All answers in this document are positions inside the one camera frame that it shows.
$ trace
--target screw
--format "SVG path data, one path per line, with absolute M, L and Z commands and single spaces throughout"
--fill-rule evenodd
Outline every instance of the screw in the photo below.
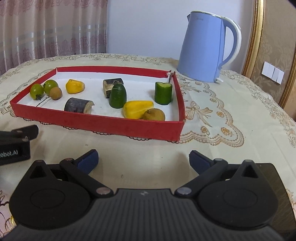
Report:
M 16 223 L 15 223 L 15 219 L 13 218 L 13 216 L 10 217 L 10 221 L 13 224 L 13 226 L 15 227 L 16 226 Z
M 192 192 L 192 190 L 188 187 L 181 187 L 177 189 L 177 192 L 181 195 L 188 195 Z
M 109 194 L 111 192 L 111 189 L 108 188 L 108 187 L 101 187 L 101 188 L 98 188 L 96 190 L 96 192 L 100 195 L 106 195 L 106 194 Z

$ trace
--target pink curtain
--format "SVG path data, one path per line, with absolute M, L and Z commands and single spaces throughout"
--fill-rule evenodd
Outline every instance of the pink curtain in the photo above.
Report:
M 0 75 L 38 58 L 105 53 L 107 0 L 1 0 Z

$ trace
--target kettle handle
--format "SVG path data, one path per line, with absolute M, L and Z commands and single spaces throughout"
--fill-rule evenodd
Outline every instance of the kettle handle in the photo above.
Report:
M 241 44 L 242 44 L 242 33 L 240 26 L 233 20 L 227 17 L 221 17 L 224 25 L 226 27 L 229 27 L 230 30 L 233 33 L 233 48 L 229 56 L 222 61 L 222 63 L 219 65 L 219 68 L 221 68 L 226 63 L 231 63 L 238 55 Z

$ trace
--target green cherry tomato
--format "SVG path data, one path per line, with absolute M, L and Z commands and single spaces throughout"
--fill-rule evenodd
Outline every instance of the green cherry tomato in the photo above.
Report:
M 33 100 L 41 100 L 44 94 L 43 86 L 41 84 L 34 84 L 30 89 L 30 96 Z
M 57 84 L 57 82 L 55 82 L 54 80 L 47 80 L 44 85 L 43 85 L 43 89 L 44 89 L 44 92 L 49 95 L 50 93 L 50 90 L 53 88 L 53 87 L 58 87 L 59 85 Z

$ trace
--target kettle lid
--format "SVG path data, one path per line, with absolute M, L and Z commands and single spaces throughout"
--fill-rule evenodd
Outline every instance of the kettle lid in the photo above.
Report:
M 206 11 L 192 11 L 191 13 L 193 13 L 193 12 L 200 12 L 200 13 L 212 15 L 212 16 L 217 17 L 217 18 L 223 18 L 222 16 L 217 15 L 217 14 L 214 14 L 214 13 L 211 13 L 211 12 L 206 12 Z

